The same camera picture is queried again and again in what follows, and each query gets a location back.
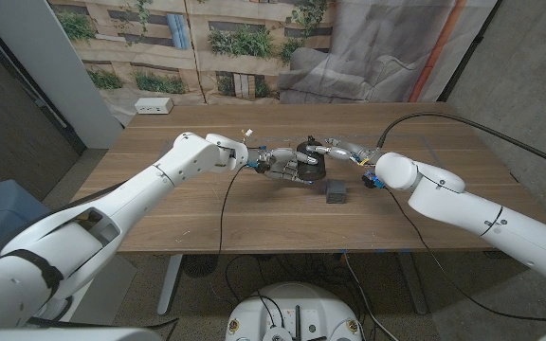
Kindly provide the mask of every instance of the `wooden table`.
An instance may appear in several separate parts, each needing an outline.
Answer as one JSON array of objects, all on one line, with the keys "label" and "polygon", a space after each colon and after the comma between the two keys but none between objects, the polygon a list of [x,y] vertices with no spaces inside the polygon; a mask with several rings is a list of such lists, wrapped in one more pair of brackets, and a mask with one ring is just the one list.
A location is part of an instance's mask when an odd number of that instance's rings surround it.
[{"label": "wooden table", "polygon": [[[418,111],[454,114],[445,103],[227,105],[174,107],[169,115],[136,116],[85,181],[76,198],[132,177],[151,165],[167,141],[189,131],[240,139],[252,129],[249,146],[293,147],[313,135],[338,137],[374,147],[396,118]],[[461,123],[419,117],[397,125],[384,146],[414,160],[455,172],[466,190],[524,212],[546,224],[546,213],[499,159]],[[311,186],[268,179],[251,169],[237,176],[225,208],[225,253],[422,251],[413,228],[391,196],[369,189],[363,169],[326,160],[327,178],[347,185],[347,203],[325,203],[325,181]],[[207,172],[176,188],[130,233],[120,248],[127,253],[216,253],[220,213],[234,171]],[[435,250],[486,250],[478,236],[432,221],[398,200]]]}]

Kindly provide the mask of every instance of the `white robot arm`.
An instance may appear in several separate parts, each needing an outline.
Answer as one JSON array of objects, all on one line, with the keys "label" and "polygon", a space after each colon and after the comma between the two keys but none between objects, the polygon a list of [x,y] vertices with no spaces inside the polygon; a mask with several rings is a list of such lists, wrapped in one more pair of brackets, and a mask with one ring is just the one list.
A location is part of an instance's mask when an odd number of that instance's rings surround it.
[{"label": "white robot arm", "polygon": [[0,328],[24,325],[48,301],[64,301],[113,258],[132,227],[175,187],[206,171],[249,163],[264,175],[304,183],[298,162],[317,160],[290,149],[248,152],[220,135],[180,135],[173,148],[132,179],[95,201],[49,215],[12,239],[0,253]]},{"label": "white robot arm", "polygon": [[[341,149],[360,166],[374,166],[377,179],[389,188],[412,191],[408,204],[417,212],[477,234],[546,277],[546,224],[464,191],[463,179],[448,170],[398,153],[383,154],[333,138],[327,142],[334,146],[332,150],[308,150],[346,160]],[[370,172],[364,176],[373,178]]]}]

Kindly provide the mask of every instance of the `power outlet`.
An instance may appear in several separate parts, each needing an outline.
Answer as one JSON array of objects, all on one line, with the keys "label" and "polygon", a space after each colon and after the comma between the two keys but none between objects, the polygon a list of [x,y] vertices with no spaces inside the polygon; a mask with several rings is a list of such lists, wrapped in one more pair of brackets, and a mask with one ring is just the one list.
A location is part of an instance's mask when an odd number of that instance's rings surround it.
[{"label": "power outlet", "polygon": [[139,114],[168,114],[174,107],[170,98],[139,99],[134,105]]}]

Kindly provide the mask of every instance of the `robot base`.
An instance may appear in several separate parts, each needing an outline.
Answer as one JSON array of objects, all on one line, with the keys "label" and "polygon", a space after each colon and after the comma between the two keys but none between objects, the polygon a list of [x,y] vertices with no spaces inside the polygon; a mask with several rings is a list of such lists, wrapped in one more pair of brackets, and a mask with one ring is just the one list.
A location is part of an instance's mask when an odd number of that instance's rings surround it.
[{"label": "robot base", "polygon": [[[308,341],[323,340],[323,336],[333,341],[361,340],[360,327],[351,308],[315,285],[276,283],[259,292],[273,321],[258,293],[254,293],[233,310],[227,324],[226,341]],[[275,301],[280,309],[265,296]]]}]

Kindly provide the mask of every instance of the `plant mural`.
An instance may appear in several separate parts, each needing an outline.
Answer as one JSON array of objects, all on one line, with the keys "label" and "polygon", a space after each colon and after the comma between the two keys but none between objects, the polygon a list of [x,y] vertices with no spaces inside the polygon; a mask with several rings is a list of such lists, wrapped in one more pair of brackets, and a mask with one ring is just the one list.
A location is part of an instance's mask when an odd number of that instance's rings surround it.
[{"label": "plant mural", "polygon": [[[278,103],[290,56],[302,46],[327,51],[334,16],[328,0],[48,2],[124,125],[141,97]],[[319,27],[327,30],[318,35]]]}]

